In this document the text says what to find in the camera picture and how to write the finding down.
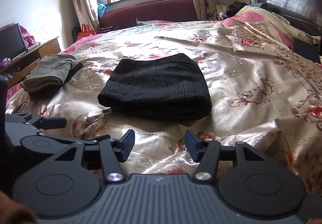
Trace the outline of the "operator hand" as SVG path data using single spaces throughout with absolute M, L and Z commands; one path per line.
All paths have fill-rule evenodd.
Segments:
M 14 202 L 3 192 L 1 192 L 0 222 L 3 224 L 38 223 L 32 210 Z

